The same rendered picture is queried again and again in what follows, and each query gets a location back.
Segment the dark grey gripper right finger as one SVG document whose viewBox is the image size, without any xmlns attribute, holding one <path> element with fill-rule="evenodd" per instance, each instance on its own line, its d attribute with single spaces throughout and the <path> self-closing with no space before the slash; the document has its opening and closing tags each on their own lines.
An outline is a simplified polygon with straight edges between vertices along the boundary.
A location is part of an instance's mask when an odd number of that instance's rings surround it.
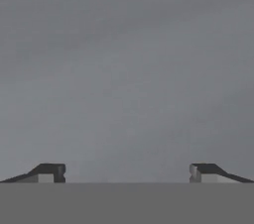
<svg viewBox="0 0 254 224">
<path fill-rule="evenodd" d="M 216 164 L 191 164 L 190 183 L 254 183 L 254 180 L 229 173 Z"/>
</svg>

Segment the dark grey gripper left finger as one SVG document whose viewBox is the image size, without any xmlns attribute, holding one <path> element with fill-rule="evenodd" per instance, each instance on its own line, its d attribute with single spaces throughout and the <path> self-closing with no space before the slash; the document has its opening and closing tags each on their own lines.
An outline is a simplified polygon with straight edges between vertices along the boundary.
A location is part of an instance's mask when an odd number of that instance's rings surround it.
<svg viewBox="0 0 254 224">
<path fill-rule="evenodd" d="M 65 183 L 65 164 L 39 164 L 26 173 L 19 174 L 0 183 Z"/>
</svg>

